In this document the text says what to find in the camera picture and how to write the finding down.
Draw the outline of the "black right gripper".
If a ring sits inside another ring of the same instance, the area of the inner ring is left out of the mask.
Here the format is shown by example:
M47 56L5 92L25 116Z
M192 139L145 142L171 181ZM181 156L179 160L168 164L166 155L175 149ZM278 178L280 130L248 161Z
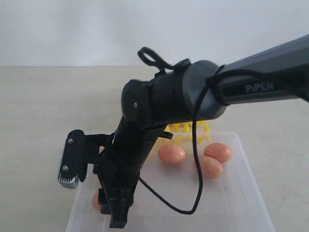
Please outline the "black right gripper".
M155 123L139 128L121 120L114 133L97 136L94 173L102 185L98 204L101 214L111 215L110 228L126 226L140 169L166 126Z

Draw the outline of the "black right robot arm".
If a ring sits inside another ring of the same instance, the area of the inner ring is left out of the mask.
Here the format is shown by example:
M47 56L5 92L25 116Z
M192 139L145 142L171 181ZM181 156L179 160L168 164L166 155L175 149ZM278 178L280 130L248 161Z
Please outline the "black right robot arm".
M197 158L198 121L216 119L232 104L309 99L308 36L222 66L188 59L170 65L148 47L138 56L158 73L126 83L120 123L96 166L101 212L111 216L110 228L126 226L140 169L167 125L193 123Z

